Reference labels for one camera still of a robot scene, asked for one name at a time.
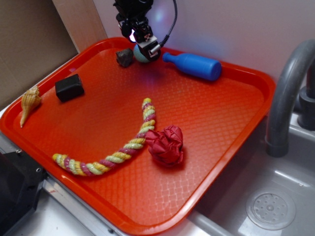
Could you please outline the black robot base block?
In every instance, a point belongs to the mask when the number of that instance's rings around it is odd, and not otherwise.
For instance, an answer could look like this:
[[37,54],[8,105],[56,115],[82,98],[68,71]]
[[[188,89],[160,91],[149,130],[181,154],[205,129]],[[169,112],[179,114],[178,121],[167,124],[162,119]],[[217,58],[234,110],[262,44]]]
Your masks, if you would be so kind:
[[44,168],[26,152],[0,155],[0,234],[6,236],[37,209]]

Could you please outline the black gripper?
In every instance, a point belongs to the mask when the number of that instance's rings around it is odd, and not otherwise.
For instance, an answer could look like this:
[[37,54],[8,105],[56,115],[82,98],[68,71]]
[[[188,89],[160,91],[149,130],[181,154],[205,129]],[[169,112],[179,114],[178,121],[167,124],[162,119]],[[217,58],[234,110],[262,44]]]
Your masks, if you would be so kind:
[[146,17],[153,3],[153,0],[116,0],[113,4],[122,35],[136,43],[149,61],[157,60],[161,49]]

